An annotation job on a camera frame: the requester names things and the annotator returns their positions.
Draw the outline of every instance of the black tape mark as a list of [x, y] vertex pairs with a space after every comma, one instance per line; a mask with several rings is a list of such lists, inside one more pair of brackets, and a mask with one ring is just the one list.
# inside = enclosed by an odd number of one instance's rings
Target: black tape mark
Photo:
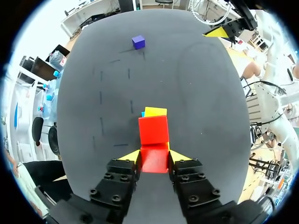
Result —
[[95, 145], [95, 137], [93, 136], [93, 149], [96, 151], [96, 145]]
[[109, 63], [114, 63], [114, 62], [119, 62], [120, 60], [115, 60], [115, 61], [111, 61], [111, 62], [109, 62]]
[[135, 50], [135, 48], [132, 48], [132, 49], [130, 49], [130, 50], [124, 50], [124, 51], [121, 51], [121, 52], [119, 52], [119, 53], [121, 54], [121, 53], [129, 52], [129, 51], [133, 51], [133, 50]]
[[103, 118], [100, 118], [101, 128], [102, 128], [102, 136], [104, 136], [104, 126], [103, 126]]
[[118, 147], [118, 146], [128, 146], [128, 144], [119, 144], [119, 145], [114, 145], [114, 147]]
[[133, 111], [133, 101], [131, 100], [131, 113], [134, 113]]

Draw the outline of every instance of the yellow block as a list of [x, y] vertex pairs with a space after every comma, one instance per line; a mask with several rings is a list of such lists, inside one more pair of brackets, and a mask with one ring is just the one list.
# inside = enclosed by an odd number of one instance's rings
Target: yellow block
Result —
[[211, 31], [203, 34], [204, 36], [207, 37], [223, 37], [223, 38], [228, 38], [227, 33], [225, 32], [223, 27], [218, 27], [216, 29], [212, 29]]
[[186, 156], [184, 156], [180, 153], [177, 153], [173, 150], [170, 150], [169, 152], [171, 154], [173, 162], [180, 161], [180, 160], [192, 160], [192, 159], [190, 159], [190, 158], [188, 158], [188, 157], [186, 157]]
[[145, 117], [163, 116], [167, 115], [166, 108], [145, 107]]
[[125, 156], [119, 158], [118, 160], [130, 160], [130, 161], [134, 161], [134, 163], [136, 163], [136, 160], [137, 160], [138, 155], [139, 155], [139, 151], [140, 150], [138, 149], [138, 150], [136, 150], [136, 151], [134, 151], [134, 152], [132, 152], [128, 155], [125, 155]]

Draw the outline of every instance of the shelf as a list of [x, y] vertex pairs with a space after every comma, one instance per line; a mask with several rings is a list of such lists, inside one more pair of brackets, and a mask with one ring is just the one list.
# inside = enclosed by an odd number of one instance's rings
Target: shelf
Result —
[[[16, 160], [19, 160], [20, 151], [19, 149], [20, 146], [26, 146], [26, 144], [30, 145], [31, 148], [31, 156], [32, 160], [36, 161], [36, 153], [35, 153], [35, 147], [34, 147], [34, 142], [32, 139], [32, 121], [33, 121], [33, 107], [34, 107], [34, 100], [36, 96], [36, 88], [39, 82], [43, 84], [47, 84], [48, 81], [36, 76], [32, 72], [26, 70], [25, 68], [21, 66], [17, 66], [14, 70], [16, 74], [12, 75], [10, 77], [10, 94], [7, 102], [7, 141], [8, 141], [8, 151], [9, 154]], [[18, 79], [18, 74], [19, 72], [22, 72], [24, 75], [34, 79], [34, 83], [28, 84], [28, 83], [23, 83], [23, 81]], [[14, 126], [14, 117], [15, 117], [15, 109], [18, 104], [20, 106], [22, 104], [22, 101], [26, 100], [27, 103], [23, 104], [24, 107], [21, 109], [20, 113], [24, 114], [24, 120], [26, 120], [26, 116], [28, 115], [28, 130], [24, 131], [23, 133], [18, 133], [18, 127], [15, 128]]]

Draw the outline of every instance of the bolt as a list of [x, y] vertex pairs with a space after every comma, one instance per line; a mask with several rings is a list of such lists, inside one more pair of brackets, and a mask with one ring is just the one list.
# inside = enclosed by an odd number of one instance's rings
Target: bolt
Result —
[[181, 177], [181, 179], [182, 179], [183, 182], [187, 182], [189, 180], [189, 177], [184, 175], [184, 176]]
[[200, 178], [205, 178], [205, 177], [206, 177], [204, 173], [199, 173], [198, 176], [199, 176]]
[[104, 176], [104, 178], [105, 178], [105, 179], [108, 179], [108, 180], [110, 180], [110, 179], [112, 179], [112, 178], [113, 178], [113, 176], [112, 176], [112, 174], [111, 174], [111, 173], [107, 172], [107, 173], [105, 173], [105, 176]]
[[199, 197], [197, 195], [191, 195], [189, 197], [189, 202], [197, 202], [199, 200]]
[[220, 195], [220, 190], [219, 189], [214, 189], [212, 190], [212, 194], [215, 196], [219, 196]]
[[121, 201], [121, 197], [119, 195], [113, 195], [112, 196], [112, 201], [113, 202], [120, 202]]
[[128, 175], [121, 175], [121, 181], [127, 181]]
[[96, 189], [90, 189], [89, 194], [96, 195], [98, 191]]

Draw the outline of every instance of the person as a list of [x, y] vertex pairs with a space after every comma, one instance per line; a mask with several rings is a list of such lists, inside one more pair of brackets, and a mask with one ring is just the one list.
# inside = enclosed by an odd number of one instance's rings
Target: person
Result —
[[[263, 79], [266, 70], [266, 63], [261, 57], [256, 57], [255, 61], [250, 62], [244, 72], [242, 77], [245, 79], [249, 79], [253, 76], [256, 76], [259, 79]], [[279, 60], [279, 71], [283, 72], [284, 74], [291, 74], [292, 78], [299, 80], [299, 62], [294, 64], [291, 59], [287, 56], [283, 56]]]
[[271, 134], [271, 133], [269, 135], [267, 133], [264, 133], [263, 134], [263, 141], [267, 141], [266, 142], [266, 146], [268, 148], [274, 148], [275, 146], [278, 145], [278, 141], [277, 141], [276, 135]]
[[[13, 173], [15, 177], [19, 177], [18, 163], [13, 157], [5, 150], [9, 162], [13, 166]], [[65, 175], [64, 168], [61, 161], [32, 161], [23, 163], [29, 172], [34, 184], [44, 185], [50, 183]]]
[[5, 154], [8, 161], [11, 163], [12, 172], [16, 177], [16, 182], [39, 216], [45, 216], [48, 213], [48, 209], [35, 193], [36, 186], [45, 186], [51, 193], [54, 193], [57, 200], [61, 198], [61, 190], [66, 194], [71, 193], [69, 185], [65, 187], [65, 182], [53, 182], [65, 175], [61, 161], [32, 161], [17, 163], [7, 150], [5, 150]]

